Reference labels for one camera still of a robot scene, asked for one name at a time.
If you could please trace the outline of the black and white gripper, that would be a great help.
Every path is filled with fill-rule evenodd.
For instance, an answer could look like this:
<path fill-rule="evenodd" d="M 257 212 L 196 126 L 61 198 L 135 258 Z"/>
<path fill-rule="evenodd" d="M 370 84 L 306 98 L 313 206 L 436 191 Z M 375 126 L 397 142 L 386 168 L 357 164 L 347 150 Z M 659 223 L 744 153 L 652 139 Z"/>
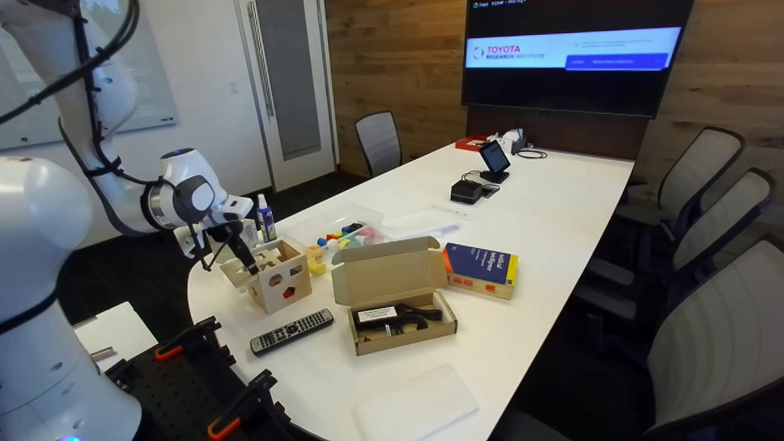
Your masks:
<path fill-rule="evenodd" d="M 240 237 L 243 218 L 251 207 L 246 195 L 232 195 L 217 179 L 194 174 L 170 184 L 168 206 L 174 237 L 188 260 L 199 260 L 210 272 L 222 242 L 227 242 L 249 275 L 260 272 L 251 250 Z"/>

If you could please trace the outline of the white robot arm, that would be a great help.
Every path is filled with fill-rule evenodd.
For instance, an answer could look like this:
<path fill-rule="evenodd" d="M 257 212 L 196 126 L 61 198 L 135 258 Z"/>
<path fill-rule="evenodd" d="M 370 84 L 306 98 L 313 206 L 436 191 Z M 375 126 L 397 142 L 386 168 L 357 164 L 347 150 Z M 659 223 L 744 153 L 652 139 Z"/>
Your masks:
<path fill-rule="evenodd" d="M 213 234 L 237 258 L 251 200 L 222 189 L 190 147 L 161 157 L 156 179 L 121 171 L 114 130 L 137 106 L 120 58 L 140 0 L 103 35 L 81 0 L 0 0 L 0 24 L 44 81 L 37 100 L 59 106 L 70 168 L 41 157 L 0 164 L 0 441 L 133 441 L 142 405 L 113 385 L 72 332 L 55 278 L 103 207 L 125 234 Z"/>

